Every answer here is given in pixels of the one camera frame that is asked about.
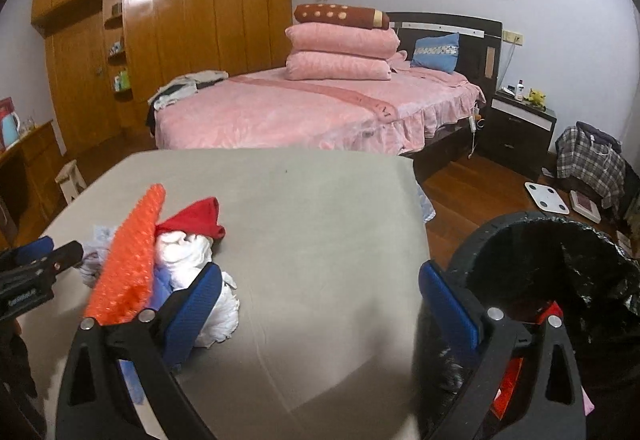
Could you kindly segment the orange foam fruit net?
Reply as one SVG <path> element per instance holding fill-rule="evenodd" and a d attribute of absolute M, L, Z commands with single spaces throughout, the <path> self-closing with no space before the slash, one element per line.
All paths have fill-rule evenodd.
<path fill-rule="evenodd" d="M 149 187 L 115 232 L 85 310 L 102 327 L 131 321 L 151 298 L 155 228 L 165 195 L 159 183 Z"/>

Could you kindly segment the white tissue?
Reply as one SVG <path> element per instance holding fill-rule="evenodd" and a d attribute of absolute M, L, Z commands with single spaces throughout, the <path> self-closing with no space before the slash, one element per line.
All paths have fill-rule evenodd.
<path fill-rule="evenodd" d="M 186 231 L 160 233 L 155 239 L 155 267 L 163 275 L 171 293 L 198 287 L 205 294 L 207 317 L 201 317 L 201 330 L 194 346 L 209 348 L 230 339 L 240 324 L 241 303 L 235 281 L 227 271 L 214 274 L 214 287 L 206 289 L 205 275 L 213 265 L 215 240 Z"/>
<path fill-rule="evenodd" d="M 98 282 L 117 228 L 109 226 L 93 227 L 92 239 L 82 243 L 84 256 L 77 270 L 82 283 L 93 289 Z"/>

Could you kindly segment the black trash bin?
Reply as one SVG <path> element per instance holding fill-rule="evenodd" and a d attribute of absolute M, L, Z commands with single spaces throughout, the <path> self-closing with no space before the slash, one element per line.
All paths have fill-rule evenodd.
<path fill-rule="evenodd" d="M 484 307 L 498 307 L 516 321 L 534 321 L 540 308 L 556 301 L 582 383 L 584 439 L 638 437 L 636 260 L 583 223 L 522 212 L 480 226 L 448 266 L 439 268 Z M 469 373 L 445 346 L 422 297 L 414 348 L 416 418 L 422 438 L 428 439 L 449 410 Z M 498 420 L 490 418 L 474 439 L 491 439 L 497 426 Z"/>

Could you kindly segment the wooden side cabinet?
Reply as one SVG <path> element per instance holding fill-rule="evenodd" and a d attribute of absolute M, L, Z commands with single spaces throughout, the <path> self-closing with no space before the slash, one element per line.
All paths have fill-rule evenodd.
<path fill-rule="evenodd" d="M 1 153 L 1 249 L 40 237 L 65 205 L 55 181 L 63 156 L 52 122 Z"/>

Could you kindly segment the small white stool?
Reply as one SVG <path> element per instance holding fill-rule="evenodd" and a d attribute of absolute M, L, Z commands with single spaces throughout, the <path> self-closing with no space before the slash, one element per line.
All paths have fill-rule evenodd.
<path fill-rule="evenodd" d="M 82 191 L 87 189 L 87 184 L 79 171 L 76 160 L 67 162 L 61 168 L 55 177 L 55 182 L 60 187 L 67 205 L 70 205 Z"/>

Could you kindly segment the light blue kettle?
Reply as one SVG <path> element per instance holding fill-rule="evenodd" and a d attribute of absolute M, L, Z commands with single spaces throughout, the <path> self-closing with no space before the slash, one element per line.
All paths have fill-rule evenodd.
<path fill-rule="evenodd" d="M 4 148 L 10 148 L 20 140 L 21 120 L 16 112 L 4 115 L 1 119 L 1 134 Z"/>

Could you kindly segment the red box behind kettle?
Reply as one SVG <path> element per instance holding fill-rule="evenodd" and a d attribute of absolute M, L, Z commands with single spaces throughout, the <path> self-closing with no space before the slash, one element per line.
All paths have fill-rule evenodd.
<path fill-rule="evenodd" d="M 0 119 L 14 112 L 14 104 L 11 97 L 0 100 Z"/>

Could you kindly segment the white bathroom scale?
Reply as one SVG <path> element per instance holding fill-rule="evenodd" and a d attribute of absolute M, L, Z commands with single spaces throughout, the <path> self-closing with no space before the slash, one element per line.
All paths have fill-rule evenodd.
<path fill-rule="evenodd" d="M 553 188 L 529 181 L 524 183 L 524 187 L 541 211 L 563 216 L 570 213 L 562 197 Z"/>

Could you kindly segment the clothes pile on bed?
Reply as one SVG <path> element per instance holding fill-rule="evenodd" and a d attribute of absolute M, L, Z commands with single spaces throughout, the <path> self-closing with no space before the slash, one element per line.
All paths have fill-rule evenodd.
<path fill-rule="evenodd" d="M 148 113 L 146 113 L 145 125 L 150 134 L 155 135 L 156 113 L 160 110 L 176 104 L 178 101 L 197 94 L 201 89 L 214 86 L 228 80 L 226 71 L 205 70 L 177 76 L 168 84 L 157 89 L 157 92 L 148 99 Z"/>

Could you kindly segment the black nightstand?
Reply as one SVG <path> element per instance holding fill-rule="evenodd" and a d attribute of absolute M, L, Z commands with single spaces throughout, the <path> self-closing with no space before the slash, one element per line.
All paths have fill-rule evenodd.
<path fill-rule="evenodd" d="M 555 124 L 551 109 L 495 93 L 480 130 L 480 154 L 536 181 L 546 163 Z"/>

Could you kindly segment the wooden wardrobe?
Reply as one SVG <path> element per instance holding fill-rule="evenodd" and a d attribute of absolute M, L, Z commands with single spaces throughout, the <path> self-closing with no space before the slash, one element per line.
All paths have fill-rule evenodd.
<path fill-rule="evenodd" d="M 142 132 L 146 101 L 178 75 L 281 67 L 292 0 L 32 0 L 56 122 L 79 153 Z"/>

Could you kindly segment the yellow toy on nightstand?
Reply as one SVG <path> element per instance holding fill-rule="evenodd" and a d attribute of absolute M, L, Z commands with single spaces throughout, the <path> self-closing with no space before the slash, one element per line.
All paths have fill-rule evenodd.
<path fill-rule="evenodd" d="M 538 89 L 529 89 L 526 101 L 539 110 L 546 110 L 546 94 Z"/>

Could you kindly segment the white bottle on nightstand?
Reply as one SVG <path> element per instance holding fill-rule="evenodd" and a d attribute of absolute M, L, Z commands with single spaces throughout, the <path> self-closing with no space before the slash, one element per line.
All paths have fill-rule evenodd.
<path fill-rule="evenodd" d="M 524 100 L 524 81 L 522 79 L 518 80 L 518 85 L 516 85 L 515 99 L 517 101 Z"/>

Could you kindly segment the lower pink folded quilt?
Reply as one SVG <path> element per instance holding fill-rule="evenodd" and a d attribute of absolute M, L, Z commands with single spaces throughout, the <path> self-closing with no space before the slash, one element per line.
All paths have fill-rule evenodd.
<path fill-rule="evenodd" d="M 292 52 L 285 67 L 286 77 L 292 81 L 389 81 L 392 78 L 392 70 L 385 60 L 332 52 Z"/>

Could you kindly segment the pink folded quilt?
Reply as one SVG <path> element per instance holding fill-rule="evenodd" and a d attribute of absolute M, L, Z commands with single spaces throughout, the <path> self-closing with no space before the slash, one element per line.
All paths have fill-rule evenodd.
<path fill-rule="evenodd" d="M 295 50 L 390 59 L 400 41 L 393 29 L 359 29 L 327 23 L 294 24 L 285 35 Z"/>
<path fill-rule="evenodd" d="M 385 60 L 332 52 L 292 52 L 285 67 L 286 77 L 292 81 L 389 81 L 392 78 L 392 70 Z"/>

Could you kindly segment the pink bed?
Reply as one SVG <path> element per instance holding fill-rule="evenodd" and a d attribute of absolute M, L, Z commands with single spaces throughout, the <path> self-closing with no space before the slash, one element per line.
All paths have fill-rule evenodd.
<path fill-rule="evenodd" d="M 307 148 L 403 155 L 464 121 L 482 89 L 460 73 L 400 66 L 387 81 L 290 81 L 272 69 L 227 78 L 154 115 L 157 148 Z"/>

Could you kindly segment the upper pink folded quilt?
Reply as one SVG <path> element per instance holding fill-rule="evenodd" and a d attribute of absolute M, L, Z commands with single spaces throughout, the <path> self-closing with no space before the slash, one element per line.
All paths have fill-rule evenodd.
<path fill-rule="evenodd" d="M 327 23 L 294 24 L 285 35 L 295 50 L 390 59 L 400 41 L 393 29 L 359 29 Z"/>

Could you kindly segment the blue pillow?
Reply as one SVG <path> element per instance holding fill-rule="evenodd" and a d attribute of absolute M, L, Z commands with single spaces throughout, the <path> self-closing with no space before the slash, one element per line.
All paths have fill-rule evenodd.
<path fill-rule="evenodd" d="M 459 33 L 420 38 L 414 45 L 411 67 L 452 73 L 457 67 L 459 50 Z"/>

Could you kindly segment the black headboard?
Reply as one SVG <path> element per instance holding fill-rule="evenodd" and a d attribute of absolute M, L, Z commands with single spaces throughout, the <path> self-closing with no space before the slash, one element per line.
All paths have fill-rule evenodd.
<path fill-rule="evenodd" d="M 502 23 L 495 20 L 431 12 L 388 14 L 415 67 L 458 72 L 483 90 L 486 98 L 497 88 Z"/>

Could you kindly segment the brown dotted rolled blanket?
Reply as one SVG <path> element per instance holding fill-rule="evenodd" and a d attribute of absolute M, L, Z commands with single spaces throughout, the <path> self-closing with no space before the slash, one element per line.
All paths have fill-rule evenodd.
<path fill-rule="evenodd" d="M 318 22 L 368 30 L 387 30 L 390 17 L 382 10 L 341 4 L 300 4 L 294 9 L 299 23 Z"/>

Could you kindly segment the wall power socket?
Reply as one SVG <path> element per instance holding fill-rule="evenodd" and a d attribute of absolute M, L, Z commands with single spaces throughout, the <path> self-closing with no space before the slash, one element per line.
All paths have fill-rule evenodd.
<path fill-rule="evenodd" d="M 502 40 L 516 46 L 522 46 L 524 44 L 524 36 L 521 33 L 509 30 L 502 31 Z"/>

